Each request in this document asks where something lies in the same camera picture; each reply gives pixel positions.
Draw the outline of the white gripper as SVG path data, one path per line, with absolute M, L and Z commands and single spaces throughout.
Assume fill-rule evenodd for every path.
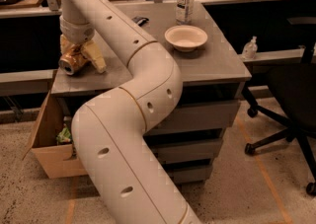
M 98 45 L 91 40 L 95 30 L 90 23 L 73 24 L 66 21 L 63 17 L 59 18 L 60 29 L 60 50 L 62 56 L 77 56 L 80 53 L 82 44 L 82 54 L 93 64 L 98 73 L 106 71 L 106 62 Z

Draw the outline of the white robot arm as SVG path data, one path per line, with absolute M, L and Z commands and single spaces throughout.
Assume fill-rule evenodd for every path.
M 108 0 L 64 0 L 92 25 L 132 75 L 73 116 L 76 152 L 117 224 L 201 224 L 143 136 L 177 105 L 174 58 Z

